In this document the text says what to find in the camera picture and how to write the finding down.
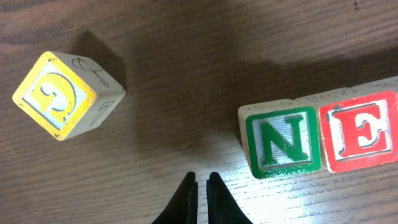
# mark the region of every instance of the green border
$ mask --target green border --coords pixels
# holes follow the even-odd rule
[[[310,131],[310,139],[311,139],[310,144],[312,148],[311,162],[307,164],[285,166],[271,170],[260,170],[257,159],[256,143],[254,141],[252,122],[256,119],[264,119],[273,116],[280,116],[280,115],[299,113],[299,112],[307,112],[308,114],[308,127]],[[255,178],[263,179],[268,177],[282,177],[292,174],[313,172],[321,168],[321,156],[320,156],[319,135],[318,135],[318,119],[315,109],[311,106],[304,106],[304,107],[292,108],[282,111],[273,111],[269,113],[250,115],[246,119],[246,132],[248,135],[251,172]]]

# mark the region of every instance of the yellow block face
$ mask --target yellow block face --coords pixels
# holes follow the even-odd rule
[[[12,99],[58,140],[95,101],[95,92],[51,52],[40,56]]]

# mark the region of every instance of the wooden surface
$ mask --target wooden surface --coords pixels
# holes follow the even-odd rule
[[[127,89],[57,142],[11,100],[46,50]],[[398,75],[398,1],[0,1],[0,223],[151,223],[184,175],[218,171],[254,223],[396,223],[398,164],[256,180],[241,105]]]

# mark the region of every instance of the green letter n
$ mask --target green letter n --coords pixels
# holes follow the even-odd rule
[[[308,159],[308,155],[303,152],[300,137],[300,121],[303,116],[291,116],[285,118],[285,122],[292,126],[293,146],[281,136],[269,123],[261,124],[262,144],[264,146],[263,166],[275,165],[277,161],[272,156],[271,141],[293,161],[302,161]]]

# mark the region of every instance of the yellow border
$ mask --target yellow border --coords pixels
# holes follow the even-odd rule
[[[86,99],[81,105],[76,108],[76,111],[71,115],[69,120],[65,123],[61,130],[57,130],[52,124],[50,124],[41,114],[33,109],[29,104],[25,103],[22,99],[25,93],[28,91],[30,86],[35,82],[35,79],[39,76],[42,69],[45,67],[47,62],[52,62],[64,75],[66,75],[70,81],[81,88],[86,94]],[[90,106],[94,103],[96,93],[91,87],[89,87],[75,72],[66,66],[57,56],[52,52],[44,52],[35,63],[33,68],[25,77],[24,81],[19,85],[18,89],[12,96],[14,103],[24,110],[31,118],[38,122],[44,129],[46,129],[53,137],[57,140],[64,140],[72,129],[76,126],[77,122],[83,117],[88,111]]]

